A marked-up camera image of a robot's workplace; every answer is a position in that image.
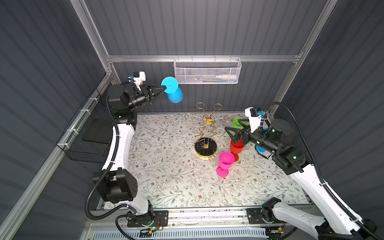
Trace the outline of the green wine glass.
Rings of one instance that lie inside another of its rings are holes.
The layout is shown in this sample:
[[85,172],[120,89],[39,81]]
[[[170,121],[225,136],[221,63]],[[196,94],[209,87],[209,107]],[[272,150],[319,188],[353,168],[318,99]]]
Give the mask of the green wine glass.
[[236,117],[233,119],[232,127],[237,129],[242,129],[245,126],[249,126],[250,123],[248,119],[244,119],[242,117]]

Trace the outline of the red wine glass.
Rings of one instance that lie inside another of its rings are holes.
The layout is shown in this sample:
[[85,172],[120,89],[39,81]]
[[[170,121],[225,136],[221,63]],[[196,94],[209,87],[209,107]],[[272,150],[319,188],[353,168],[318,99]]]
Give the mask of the red wine glass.
[[235,162],[239,160],[239,153],[241,153],[244,149],[244,145],[241,140],[239,140],[236,144],[234,141],[231,141],[230,150],[235,158]]

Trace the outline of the blue wine glass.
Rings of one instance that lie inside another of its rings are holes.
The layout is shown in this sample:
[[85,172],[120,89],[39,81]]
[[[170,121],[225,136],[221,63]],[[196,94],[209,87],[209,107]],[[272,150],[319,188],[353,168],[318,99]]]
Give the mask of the blue wine glass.
[[162,80],[161,85],[166,87],[165,93],[171,103],[177,104],[183,100],[184,94],[176,78],[166,77]]
[[[266,131],[269,127],[268,127],[268,124],[266,123],[266,118],[264,116],[264,111],[258,111],[258,116],[260,117],[259,129],[263,130],[263,131]],[[266,152],[266,150],[264,150],[263,148],[261,148],[259,146],[256,146],[256,151],[259,154],[262,154],[262,153]]]

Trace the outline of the pink wine glass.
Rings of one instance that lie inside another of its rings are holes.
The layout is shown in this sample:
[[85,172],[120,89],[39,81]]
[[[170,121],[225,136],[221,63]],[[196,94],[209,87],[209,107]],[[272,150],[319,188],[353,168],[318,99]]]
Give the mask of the pink wine glass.
[[217,168],[217,175],[225,178],[229,175],[229,169],[235,162],[235,156],[231,152],[222,152],[219,155],[219,166]]

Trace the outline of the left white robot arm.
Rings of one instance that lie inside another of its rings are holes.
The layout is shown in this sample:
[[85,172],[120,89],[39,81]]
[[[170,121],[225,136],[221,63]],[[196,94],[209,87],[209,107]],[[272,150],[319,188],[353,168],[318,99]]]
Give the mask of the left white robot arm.
[[[133,94],[123,84],[108,88],[106,106],[112,119],[112,142],[102,170],[94,174],[95,185],[86,199],[85,214],[88,219],[101,220],[119,209],[128,208],[143,225],[150,225],[154,220],[151,202],[139,193],[138,181],[128,171],[129,151],[138,122],[136,109],[152,105],[165,90],[166,86],[148,86],[145,83],[134,86]],[[93,215],[90,202],[95,192],[103,201],[116,204],[116,207],[105,214]]]

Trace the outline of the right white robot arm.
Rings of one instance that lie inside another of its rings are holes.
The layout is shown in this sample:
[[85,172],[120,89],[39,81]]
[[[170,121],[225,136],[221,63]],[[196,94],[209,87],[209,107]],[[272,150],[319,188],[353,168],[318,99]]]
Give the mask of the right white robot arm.
[[321,216],[303,212],[272,197],[262,205],[261,215],[266,223],[282,221],[306,232],[317,240],[377,240],[377,225],[363,219],[335,193],[319,174],[315,161],[292,145],[294,129],[284,120],[273,120],[267,130],[225,128],[234,143],[251,142],[272,154],[275,164],[290,176],[310,197]]

